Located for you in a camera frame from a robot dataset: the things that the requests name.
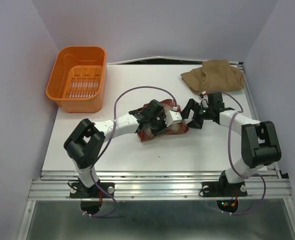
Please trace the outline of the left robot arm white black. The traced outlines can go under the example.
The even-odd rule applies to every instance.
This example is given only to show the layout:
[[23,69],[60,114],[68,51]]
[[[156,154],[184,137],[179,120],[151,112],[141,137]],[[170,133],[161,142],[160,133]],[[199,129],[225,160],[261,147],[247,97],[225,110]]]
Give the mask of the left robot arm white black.
[[63,144],[68,156],[72,159],[78,172],[81,191],[87,197],[94,197],[99,191],[99,178],[94,165],[104,144],[113,138],[126,134],[137,134],[150,129],[157,136],[172,125],[182,120],[177,107],[165,110],[157,100],[113,120],[92,122],[83,119]]

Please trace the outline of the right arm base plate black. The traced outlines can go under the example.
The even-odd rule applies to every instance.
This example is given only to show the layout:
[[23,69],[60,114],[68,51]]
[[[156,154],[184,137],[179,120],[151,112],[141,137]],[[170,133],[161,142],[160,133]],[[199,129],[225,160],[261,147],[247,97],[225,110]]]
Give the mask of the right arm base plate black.
[[204,181],[201,183],[199,196],[204,198],[247,197],[247,188],[244,182],[220,184],[218,181]]

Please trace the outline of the khaki brown skirt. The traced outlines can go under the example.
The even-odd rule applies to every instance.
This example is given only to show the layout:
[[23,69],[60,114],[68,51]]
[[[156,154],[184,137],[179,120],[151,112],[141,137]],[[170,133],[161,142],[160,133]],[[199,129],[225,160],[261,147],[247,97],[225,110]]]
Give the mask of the khaki brown skirt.
[[182,73],[181,79],[194,94],[207,91],[235,92],[245,87],[245,76],[226,59],[204,61],[201,67]]

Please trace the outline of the white patterned garment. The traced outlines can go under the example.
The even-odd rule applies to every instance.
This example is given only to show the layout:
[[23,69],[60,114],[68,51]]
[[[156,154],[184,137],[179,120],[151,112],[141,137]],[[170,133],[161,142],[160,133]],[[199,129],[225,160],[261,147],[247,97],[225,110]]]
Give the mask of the white patterned garment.
[[[160,102],[164,106],[165,112],[172,110],[175,106],[174,101],[172,99],[164,99]],[[180,123],[175,123],[170,127],[167,127],[163,132],[153,135],[152,130],[148,128],[145,131],[140,131],[137,133],[137,136],[141,142],[147,142],[153,140],[155,138],[164,136],[164,135],[181,135],[185,134],[189,130],[186,122],[182,120]]]

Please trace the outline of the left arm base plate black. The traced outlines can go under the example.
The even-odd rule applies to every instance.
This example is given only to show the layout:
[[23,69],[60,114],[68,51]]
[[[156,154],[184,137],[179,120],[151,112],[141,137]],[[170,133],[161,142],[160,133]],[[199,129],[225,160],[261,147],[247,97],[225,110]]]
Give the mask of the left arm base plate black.
[[[80,181],[68,182],[70,187],[69,197],[71,199],[108,199],[109,197],[99,190],[95,185],[85,187]],[[113,182],[99,182],[98,185],[109,195],[114,196],[115,184]]]

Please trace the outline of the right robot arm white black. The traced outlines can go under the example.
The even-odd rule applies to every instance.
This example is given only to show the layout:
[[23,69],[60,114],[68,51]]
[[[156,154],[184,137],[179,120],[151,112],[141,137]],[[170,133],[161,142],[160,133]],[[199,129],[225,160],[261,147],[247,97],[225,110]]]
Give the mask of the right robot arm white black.
[[[218,90],[204,91],[200,97],[207,99],[206,106],[202,102],[189,99],[181,112],[183,119],[193,113],[188,123],[189,128],[201,129],[205,120],[228,128],[227,155],[230,167],[221,173],[218,181],[202,183],[204,194],[229,195],[234,190],[239,190],[245,180],[262,178],[258,170],[278,162],[282,157],[274,123],[246,117],[243,109],[226,107],[224,94],[225,92]],[[239,134],[241,139],[241,158],[237,162],[232,160],[232,132]]]

